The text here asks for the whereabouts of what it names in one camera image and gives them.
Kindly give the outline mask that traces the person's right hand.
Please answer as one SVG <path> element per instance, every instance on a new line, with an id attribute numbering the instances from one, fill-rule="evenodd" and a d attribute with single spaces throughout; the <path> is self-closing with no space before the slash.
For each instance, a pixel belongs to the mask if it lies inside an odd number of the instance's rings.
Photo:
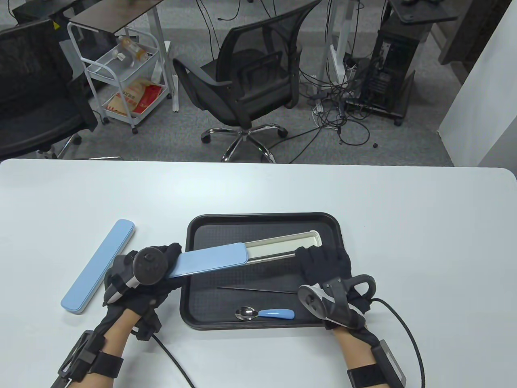
<path id="1" fill-rule="evenodd" d="M 342 247 L 297 248 L 305 283 L 297 291 L 299 301 L 312 315 L 333 329 L 342 326 L 353 331 L 366 326 L 364 314 L 376 293 L 370 275 L 351 275 L 351 261 Z"/>

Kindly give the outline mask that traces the person's left hand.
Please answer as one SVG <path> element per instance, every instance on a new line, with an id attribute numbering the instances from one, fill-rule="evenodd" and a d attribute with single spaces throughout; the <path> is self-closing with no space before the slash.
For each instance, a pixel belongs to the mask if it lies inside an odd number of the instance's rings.
<path id="1" fill-rule="evenodd" d="M 129 309 L 139 316 L 149 315 L 168 296 L 183 285 L 183 278 L 170 278 L 182 247 L 151 246 L 119 254 L 105 275 L 103 305 L 110 312 Z"/>

